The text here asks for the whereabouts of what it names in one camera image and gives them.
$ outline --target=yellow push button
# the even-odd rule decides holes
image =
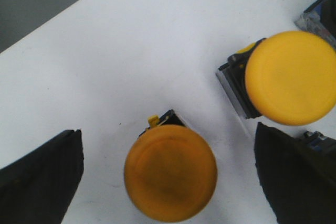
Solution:
[[[144,214],[159,221],[182,221],[211,199],[217,182],[215,157],[194,131],[178,125],[155,127],[130,149],[124,182]]]
[[[271,120],[287,125],[314,122],[336,103],[336,53],[304,31],[274,35],[253,51],[245,85],[253,105]]]

